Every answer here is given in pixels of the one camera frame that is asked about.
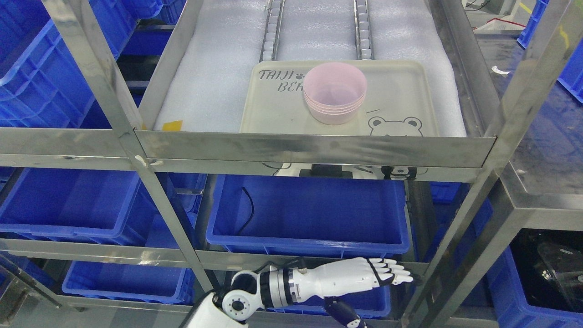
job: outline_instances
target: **robot finger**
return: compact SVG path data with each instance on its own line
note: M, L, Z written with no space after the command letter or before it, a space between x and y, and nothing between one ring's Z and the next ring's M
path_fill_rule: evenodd
M404 270L405 269L404 266L400 266L398 264L390 265L389 268L391 268L392 270Z
M396 275L392 284L396 286L400 285L402 282L413 282L413 277L408 275Z
M369 259L371 263L387 263L387 264L397 264L397 261L393 259Z
M411 275L411 272L407 270L392 270L391 273L394 273L396 275Z
M388 268L391 266L390 264L384 262L374 263L373 265L375 268Z
M389 280L389 279L393 278L394 276L395 276L395 275L394 275L394 274L392 274L392 273L381 273L381 274L379 274L379 275L378 275L378 277L379 277L379 278L380 278L382 281Z

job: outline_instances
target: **pink bowl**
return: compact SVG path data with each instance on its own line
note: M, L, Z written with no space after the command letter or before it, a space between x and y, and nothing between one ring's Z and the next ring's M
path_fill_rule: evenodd
M330 115L330 114L321 113L321 112L314 110L313 108L310 107L310 113L312 114L312 116L316 120L318 120L324 124L340 125L340 124L344 124L344 123L350 121L351 119L353 119L356 116L356 114L358 114L358 111L353 110L353 111L349 111L348 113L344 113L344 114Z
M325 111L330 111L330 112L338 112L338 111L345 111L347 109L353 109L355 107L359 107L364 102L364 97L361 97L356 102L348 104L346 106L333 106L332 107L332 106L326 106L326 105L320 104L318 102L315 102L305 95L304 95L304 99L305 99L305 102L308 103L308 105L315 107L315 108L318 108L318 109L323 109Z
M322 106L350 106L364 97L367 81L356 67L327 62L312 68L304 78L304 94Z
M344 114L344 113L347 113L349 111L358 110L358 108L360 107L360 105L364 102L364 99L359 100L357 103L355 103L355 104L353 104L353 105L351 105L351 106L349 106L347 108L344 108L344 109L334 109L334 110L328 109L326 107L322 107L319 104L316 104L312 100L309 100L309 99L306 99L305 102L308 104L308 106L311 109L317 110L317 111L319 111L321 113L324 113L324 114Z

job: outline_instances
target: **stainless steel shelf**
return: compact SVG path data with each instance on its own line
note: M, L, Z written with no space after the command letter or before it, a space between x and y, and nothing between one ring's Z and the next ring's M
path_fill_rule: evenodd
M135 170L154 199L180 250L148 247L80 245L0 239L0 250L38 257L190 267L210 290L209 270L256 268L267 260L289 257L195 250L181 225L185 213L166 197L156 172L270 175L262 162L326 163L431 168L419 180L472 182L473 186L431 263L406 263L421 276L400 322L380 320L378 327L496 326L485 319L454 313L495 258L522 227L583 230L578 194L533 193L508 160L526 132L573 47L581 38L583 11L576 0L555 0L522 57L502 101L480 53L459 0L429 2L438 33L452 63L467 138L338 137L161 132L151 128L177 67L194 33L202 0L190 0L161 57L137 111L87 0L44 0L55 25L101 104L112 130L0 128L0 166ZM445 275L453 250L482 201L490 194L495 214L455 275ZM553 215L550 224L545 218ZM318 264L333 259L309 259ZM26 274L20 279L55 306L115 306L186 312L189 307L86 299L56 295ZM259 312L256 320L288 320L293 315ZM330 320L305 316L305 320Z

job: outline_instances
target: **blue plastic bin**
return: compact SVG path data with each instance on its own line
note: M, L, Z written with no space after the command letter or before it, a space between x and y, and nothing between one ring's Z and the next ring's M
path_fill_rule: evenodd
M535 33L536 27L550 0L537 0L531 18L518 37L518 43L526 48ZM571 59L558 78L558 81L577 99L583 103L583 41L571 55Z
M241 236L236 232L255 214ZM351 258L409 249L403 182L219 176L206 239L230 252Z
M122 0L135 18L152 18L162 9L162 0Z
M178 22L182 9L187 0L163 0L164 6L160 13L155 17L164 21L166 24L174 25Z
M494 263L487 277L500 327L583 327L583 313L541 308L527 303L510 248Z
M341 297L352 305L363 319L378 319L391 313L391 292L389 286L375 288L371 291L349 294ZM296 313L304 315L327 315L324 300L314 296L304 303L285 308L268 309L270 312Z
M6 184L8 179L10 179L10 175L12 175L13 171L14 171L14 168L6 168L6 167L0 166L0 191L2 190L2 188L4 187L4 184Z
M431 197L434 203L450 204L458 193L461 182L430 182Z
M91 0L116 58L136 26L120 0ZM78 128L94 96L41 1L0 0L0 127Z
M156 214L135 172L25 169L0 207L0 231L33 240L143 246Z
M196 225L196 214L194 213L187 213L188 220L190 221L191 225L194 227ZM198 246L196 240L194 240L194 247ZM152 222L152 227L150 228L150 234L148 234L146 247L160 247L160 248L174 248L178 249L178 244L174 237L172 237L172 233L168 229L164 219L160 215L156 215L154 217L154 221Z
M51 288L55 284L55 281L43 269L39 268L26 257L14 256L8 253L3 253L2 255L46 287Z
M172 35L171 30L137 30L129 39L123 55L160 56Z
M178 188L178 198L186 212L198 213L202 195L190 194L194 190L205 188L206 175L199 173L168 173L174 188Z
M74 261L62 290L89 298L190 305L194 282L188 268Z

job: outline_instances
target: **robotic arm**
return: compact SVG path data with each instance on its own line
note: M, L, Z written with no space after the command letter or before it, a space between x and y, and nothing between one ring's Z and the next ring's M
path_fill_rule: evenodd
M314 269L240 271L233 277L227 293L212 293L204 299L185 328L247 327L245 320L257 309L281 308L305 302L312 296L324 299L326 311L344 326L364 328L364 322L339 296L412 281L410 272L395 260L362 257Z

